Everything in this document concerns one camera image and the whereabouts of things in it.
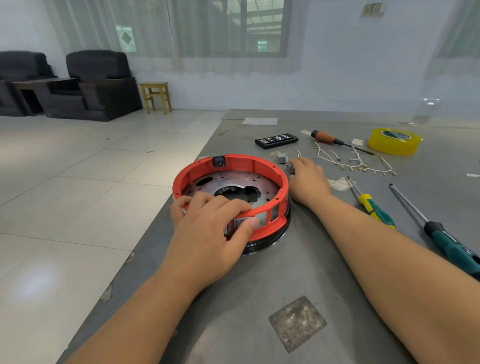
stool leg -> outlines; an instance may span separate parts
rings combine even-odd
[[[150,109],[148,108],[147,95],[145,93],[145,87],[140,86],[140,89],[142,90],[142,97],[144,98],[145,109],[147,109],[147,114],[150,114]]]
[[[149,94],[152,96],[152,98],[150,99],[150,100],[152,101],[152,109],[153,109],[153,111],[156,111],[156,109],[155,109],[155,101],[153,100],[153,99],[154,99],[153,91],[152,91],[152,88],[151,88],[151,87],[148,88],[148,92],[149,92]]]
[[[164,93],[163,93],[163,87],[159,87],[158,90],[160,91],[160,98],[162,100],[162,107],[163,107],[163,114],[167,114],[167,108],[165,107],[165,99],[164,99]]]
[[[170,92],[168,92],[168,85],[165,86],[165,91],[167,92],[167,102],[170,112],[172,112],[172,103],[170,102]]]

packing tape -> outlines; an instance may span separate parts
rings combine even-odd
[[[397,129],[373,129],[368,146],[379,152],[396,156],[410,156],[422,141],[418,135]]]

person's left hand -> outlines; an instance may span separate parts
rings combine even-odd
[[[182,208],[187,203],[184,214]],[[248,202],[205,192],[178,198],[170,207],[174,234],[160,270],[195,295],[222,278],[240,258],[259,221],[243,221],[229,241],[224,228],[251,208]]]

brown and black screwdriver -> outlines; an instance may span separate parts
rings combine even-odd
[[[319,132],[318,130],[314,130],[312,132],[312,138],[318,140],[319,142],[322,143],[327,143],[327,144],[337,144],[338,146],[349,146],[350,148],[353,148],[350,144],[342,142],[340,139],[334,138],[331,135],[328,135],[327,133],[324,132]],[[361,150],[362,152],[371,154],[372,156],[375,155],[375,153],[369,152],[368,150],[361,149],[355,147],[357,150]]]

fingernail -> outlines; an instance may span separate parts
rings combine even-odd
[[[258,224],[260,223],[260,220],[257,219],[257,218],[251,218],[251,219],[248,220],[248,222],[250,223],[250,225],[251,225],[254,229],[256,229],[257,226],[258,226]]]

